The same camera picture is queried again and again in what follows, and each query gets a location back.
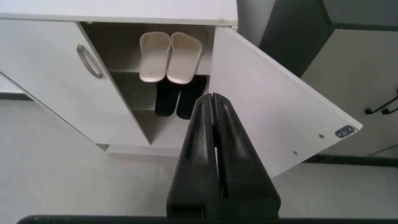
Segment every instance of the black shoe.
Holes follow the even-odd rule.
[[[167,78],[156,83],[155,114],[158,116],[170,116],[177,105],[178,94],[181,85],[170,82]]]
[[[177,106],[177,116],[181,119],[191,119],[196,100],[202,96],[207,83],[204,75],[195,75],[193,80],[182,86],[180,100]]]

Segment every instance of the shelf compartment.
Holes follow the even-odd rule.
[[[82,26],[109,72],[139,72],[141,60],[139,38],[143,33],[159,30],[171,34],[187,25],[99,22],[82,23]],[[210,75],[215,27],[198,25],[190,27],[205,28],[207,31],[207,43],[196,75]]]
[[[189,120],[179,118],[175,111],[168,117],[155,114],[156,83],[141,81],[138,73],[111,73],[111,76],[151,146],[181,148]],[[209,78],[203,94],[208,93],[208,86]]]

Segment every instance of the floor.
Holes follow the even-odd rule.
[[[176,157],[109,154],[30,101],[0,100],[0,220],[165,216]],[[300,164],[273,179],[281,217],[398,218],[398,170]]]

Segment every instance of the white slipper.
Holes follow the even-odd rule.
[[[144,82],[161,81],[169,65],[171,40],[165,32],[147,32],[139,39],[141,64],[139,77]]]
[[[205,30],[191,30],[172,34],[172,54],[167,78],[177,84],[187,84],[195,75],[206,45]]]

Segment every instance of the cabinet door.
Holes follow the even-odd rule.
[[[216,28],[209,91],[231,101],[271,177],[344,139],[337,130],[362,128],[227,27]]]
[[[0,49],[0,71],[93,142],[148,145],[79,24],[0,19]]]
[[[322,153],[368,156],[398,143],[398,112],[375,110],[397,96],[398,32],[335,29],[302,80],[364,125]],[[393,110],[398,101],[386,108]]]

